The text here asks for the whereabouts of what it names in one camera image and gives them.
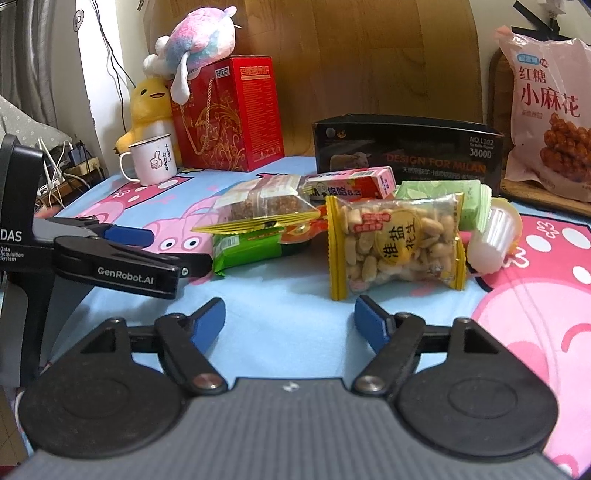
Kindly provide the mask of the pink blue plush toy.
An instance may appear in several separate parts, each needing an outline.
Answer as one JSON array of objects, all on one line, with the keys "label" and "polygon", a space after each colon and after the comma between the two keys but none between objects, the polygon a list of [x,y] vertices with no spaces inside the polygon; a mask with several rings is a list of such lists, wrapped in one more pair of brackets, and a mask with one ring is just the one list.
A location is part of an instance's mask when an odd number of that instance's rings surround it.
[{"label": "pink blue plush toy", "polygon": [[171,99],[184,105],[190,96],[188,82],[202,68],[228,57],[235,49],[233,22],[238,7],[202,7],[189,12],[169,35],[159,37],[155,52],[146,56],[142,69],[146,76],[172,80]]}]

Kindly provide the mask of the black storage box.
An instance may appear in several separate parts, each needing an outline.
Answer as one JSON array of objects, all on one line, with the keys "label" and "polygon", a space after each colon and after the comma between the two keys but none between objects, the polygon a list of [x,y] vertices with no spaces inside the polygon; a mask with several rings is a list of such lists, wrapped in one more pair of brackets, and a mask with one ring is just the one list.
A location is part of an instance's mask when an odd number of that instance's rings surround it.
[{"label": "black storage box", "polygon": [[398,183],[476,179],[500,191],[504,136],[481,123],[346,114],[312,129],[319,173],[389,166]]}]

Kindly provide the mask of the yellow lid jelly cup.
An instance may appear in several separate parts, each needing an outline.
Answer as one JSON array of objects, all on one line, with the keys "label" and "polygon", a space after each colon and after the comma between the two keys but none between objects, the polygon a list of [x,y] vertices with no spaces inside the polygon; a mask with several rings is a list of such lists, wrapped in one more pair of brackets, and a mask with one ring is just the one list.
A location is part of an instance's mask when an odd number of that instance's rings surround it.
[{"label": "yellow lid jelly cup", "polygon": [[475,231],[468,243],[469,264],[481,275],[498,272],[519,245],[522,231],[518,210],[503,198],[493,198],[484,230]]}]

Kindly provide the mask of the pink cheese snack box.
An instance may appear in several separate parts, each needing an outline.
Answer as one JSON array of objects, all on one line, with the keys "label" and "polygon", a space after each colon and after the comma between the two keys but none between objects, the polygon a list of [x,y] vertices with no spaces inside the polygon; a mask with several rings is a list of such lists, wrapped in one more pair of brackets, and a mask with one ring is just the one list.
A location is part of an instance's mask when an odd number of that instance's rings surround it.
[{"label": "pink cheese snack box", "polygon": [[392,168],[385,166],[311,175],[301,182],[300,191],[314,202],[324,202],[328,196],[355,201],[388,199],[396,186]]}]

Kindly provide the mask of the yellow duck plush toy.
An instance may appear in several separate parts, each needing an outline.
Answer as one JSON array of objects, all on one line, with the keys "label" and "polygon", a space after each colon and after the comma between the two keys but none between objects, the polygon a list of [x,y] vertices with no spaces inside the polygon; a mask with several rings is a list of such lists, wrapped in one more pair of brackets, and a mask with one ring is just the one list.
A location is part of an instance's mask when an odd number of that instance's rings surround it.
[{"label": "yellow duck plush toy", "polygon": [[171,98],[160,77],[149,77],[137,84],[130,98],[131,128],[115,143],[115,152],[122,154],[140,140],[169,134],[175,162],[182,165],[178,140],[172,119]]}]

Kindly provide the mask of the white enamel mug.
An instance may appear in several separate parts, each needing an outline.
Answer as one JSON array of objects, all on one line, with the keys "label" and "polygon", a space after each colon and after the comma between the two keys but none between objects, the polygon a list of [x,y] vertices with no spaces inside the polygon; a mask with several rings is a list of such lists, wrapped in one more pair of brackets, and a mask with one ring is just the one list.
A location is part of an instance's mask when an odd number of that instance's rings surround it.
[{"label": "white enamel mug", "polygon": [[[123,161],[130,157],[135,176],[129,176]],[[169,134],[140,140],[129,146],[129,150],[119,155],[119,169],[128,181],[141,186],[160,184],[177,174],[176,159]]]}]

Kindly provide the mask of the wooden headboard panel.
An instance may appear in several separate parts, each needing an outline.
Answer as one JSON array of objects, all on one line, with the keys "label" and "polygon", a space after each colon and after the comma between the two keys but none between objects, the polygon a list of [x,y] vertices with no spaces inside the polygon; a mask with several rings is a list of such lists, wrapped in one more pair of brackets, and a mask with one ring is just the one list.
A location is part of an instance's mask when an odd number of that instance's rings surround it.
[{"label": "wooden headboard panel", "polygon": [[270,56],[284,151],[314,151],[311,125],[342,114],[480,122],[467,1],[237,1],[235,54]]}]

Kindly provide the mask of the salted peanuts bag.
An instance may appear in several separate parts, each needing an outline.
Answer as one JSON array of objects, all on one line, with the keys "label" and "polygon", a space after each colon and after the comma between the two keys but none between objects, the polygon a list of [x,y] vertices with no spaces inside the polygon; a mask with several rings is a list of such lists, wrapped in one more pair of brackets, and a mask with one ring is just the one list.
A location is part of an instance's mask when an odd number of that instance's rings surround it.
[{"label": "salted peanuts bag", "polygon": [[394,281],[437,281],[464,289],[463,203],[462,193],[417,200],[329,196],[331,298],[342,301]]}]

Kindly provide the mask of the pink twisted dough snack bag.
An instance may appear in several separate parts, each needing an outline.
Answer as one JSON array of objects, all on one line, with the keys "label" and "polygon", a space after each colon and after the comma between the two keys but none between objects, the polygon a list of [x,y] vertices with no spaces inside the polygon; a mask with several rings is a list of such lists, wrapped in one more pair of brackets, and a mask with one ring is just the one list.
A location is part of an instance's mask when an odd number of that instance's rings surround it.
[{"label": "pink twisted dough snack bag", "polygon": [[590,45],[574,38],[537,40],[497,30],[514,73],[505,178],[590,201]]}]

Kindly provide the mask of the clear yellow cracker bag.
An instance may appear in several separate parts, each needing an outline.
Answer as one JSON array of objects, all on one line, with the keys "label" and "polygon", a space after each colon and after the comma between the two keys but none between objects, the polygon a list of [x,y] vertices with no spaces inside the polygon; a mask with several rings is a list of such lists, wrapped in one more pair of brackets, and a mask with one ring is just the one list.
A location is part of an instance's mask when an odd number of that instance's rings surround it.
[{"label": "clear yellow cracker bag", "polygon": [[315,220],[321,212],[298,189],[302,179],[300,175],[280,174],[235,184],[211,207],[216,222],[194,225],[193,231],[235,235]]}]

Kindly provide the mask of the orange snack packet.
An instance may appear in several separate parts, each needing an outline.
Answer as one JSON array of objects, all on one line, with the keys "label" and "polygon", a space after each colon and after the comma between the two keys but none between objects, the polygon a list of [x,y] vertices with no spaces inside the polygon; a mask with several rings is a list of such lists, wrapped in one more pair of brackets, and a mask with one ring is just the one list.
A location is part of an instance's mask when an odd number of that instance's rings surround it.
[{"label": "orange snack packet", "polygon": [[317,237],[328,230],[328,216],[325,205],[318,207],[320,216],[298,225],[291,225],[284,229],[280,237],[280,244],[300,244]]}]

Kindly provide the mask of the cartoon pig blanket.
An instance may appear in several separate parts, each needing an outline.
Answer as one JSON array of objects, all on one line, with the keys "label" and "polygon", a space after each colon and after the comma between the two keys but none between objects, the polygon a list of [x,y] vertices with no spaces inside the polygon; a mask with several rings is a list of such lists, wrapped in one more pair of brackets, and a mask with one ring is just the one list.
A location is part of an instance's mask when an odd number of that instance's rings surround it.
[{"label": "cartoon pig blanket", "polygon": [[[204,170],[145,188],[113,176],[64,213],[149,229],[155,253],[208,253],[211,240],[195,234],[194,226],[211,222],[215,199],[245,180],[239,172]],[[520,246],[497,274],[472,278],[461,291],[393,282],[370,296],[391,312],[409,311],[431,324],[472,317],[510,347],[557,395],[560,418],[547,455],[578,476],[590,464],[590,223],[528,206],[520,213]],[[209,358],[228,381],[349,381],[372,358],[353,326],[353,301],[329,296],[324,236],[301,253],[187,281],[173,301],[96,288],[67,321],[53,353],[62,355],[107,318],[148,324],[165,313],[190,313],[213,297],[224,300],[226,323]]]}]

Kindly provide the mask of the red gift box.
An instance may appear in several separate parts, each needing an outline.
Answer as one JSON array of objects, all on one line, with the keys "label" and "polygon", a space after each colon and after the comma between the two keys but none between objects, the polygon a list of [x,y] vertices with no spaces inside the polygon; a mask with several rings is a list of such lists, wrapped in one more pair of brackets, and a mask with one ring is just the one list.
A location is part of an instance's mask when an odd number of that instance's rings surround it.
[{"label": "red gift box", "polygon": [[284,156],[270,56],[230,56],[188,82],[171,104],[182,165],[250,172]]}]

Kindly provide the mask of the green snack packet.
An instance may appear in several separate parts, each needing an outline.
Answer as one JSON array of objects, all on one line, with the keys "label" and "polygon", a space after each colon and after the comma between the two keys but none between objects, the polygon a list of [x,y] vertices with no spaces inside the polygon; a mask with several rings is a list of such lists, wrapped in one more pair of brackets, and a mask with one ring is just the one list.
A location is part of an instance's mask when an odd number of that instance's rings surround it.
[{"label": "green snack packet", "polygon": [[223,277],[225,271],[233,267],[296,255],[311,245],[311,240],[283,243],[282,238],[282,228],[233,235],[214,234],[212,272]]}]

